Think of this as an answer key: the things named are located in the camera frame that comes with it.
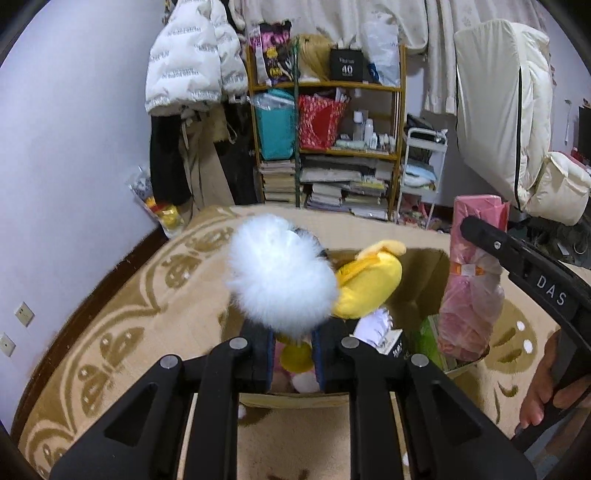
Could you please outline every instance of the black box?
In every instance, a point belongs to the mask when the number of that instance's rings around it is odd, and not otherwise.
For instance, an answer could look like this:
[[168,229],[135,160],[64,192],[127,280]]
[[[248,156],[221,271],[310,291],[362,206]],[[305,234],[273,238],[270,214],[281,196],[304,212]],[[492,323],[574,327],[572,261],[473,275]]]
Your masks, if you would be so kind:
[[330,79],[338,82],[363,82],[365,58],[361,50],[333,48],[330,51]]

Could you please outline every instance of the electrical socket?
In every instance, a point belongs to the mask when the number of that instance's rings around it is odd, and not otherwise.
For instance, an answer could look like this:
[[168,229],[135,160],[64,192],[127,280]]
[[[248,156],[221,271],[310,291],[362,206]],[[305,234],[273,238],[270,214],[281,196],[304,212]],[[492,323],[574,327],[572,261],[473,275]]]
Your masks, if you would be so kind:
[[14,315],[17,317],[18,321],[21,322],[25,327],[29,326],[29,323],[31,323],[31,320],[33,320],[33,317],[35,316],[33,311],[28,307],[28,305],[25,302],[21,303],[21,306],[17,309],[16,312],[14,312]]
[[6,355],[10,357],[16,348],[16,344],[8,338],[6,333],[3,333],[0,337],[0,350]]

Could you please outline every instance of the blue object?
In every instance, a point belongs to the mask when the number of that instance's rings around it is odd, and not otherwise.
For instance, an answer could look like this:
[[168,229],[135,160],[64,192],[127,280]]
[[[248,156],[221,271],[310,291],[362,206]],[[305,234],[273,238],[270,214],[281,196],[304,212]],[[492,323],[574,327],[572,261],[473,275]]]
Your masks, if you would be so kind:
[[[270,95],[294,101],[294,96],[279,89]],[[255,107],[261,154],[265,160],[287,160],[293,156],[296,141],[295,107],[263,110]]]

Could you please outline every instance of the yellow plush toy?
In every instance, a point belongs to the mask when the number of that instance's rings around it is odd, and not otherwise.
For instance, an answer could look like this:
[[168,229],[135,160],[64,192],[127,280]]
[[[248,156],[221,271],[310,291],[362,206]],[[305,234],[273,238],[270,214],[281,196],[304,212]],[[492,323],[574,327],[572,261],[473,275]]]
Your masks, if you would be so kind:
[[402,264],[398,257],[405,253],[403,243],[382,240],[342,266],[336,273],[340,294],[333,315],[358,319],[381,307],[400,285]]

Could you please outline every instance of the pink wrapped bundle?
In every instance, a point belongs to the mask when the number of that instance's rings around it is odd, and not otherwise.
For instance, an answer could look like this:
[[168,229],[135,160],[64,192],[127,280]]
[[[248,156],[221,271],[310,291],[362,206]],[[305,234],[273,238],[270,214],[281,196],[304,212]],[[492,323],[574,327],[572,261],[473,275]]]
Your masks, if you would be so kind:
[[439,310],[439,350],[459,360],[478,360],[501,315],[505,293],[498,260],[462,237],[469,215],[506,231],[509,203],[495,195],[457,197],[453,206],[450,275]]

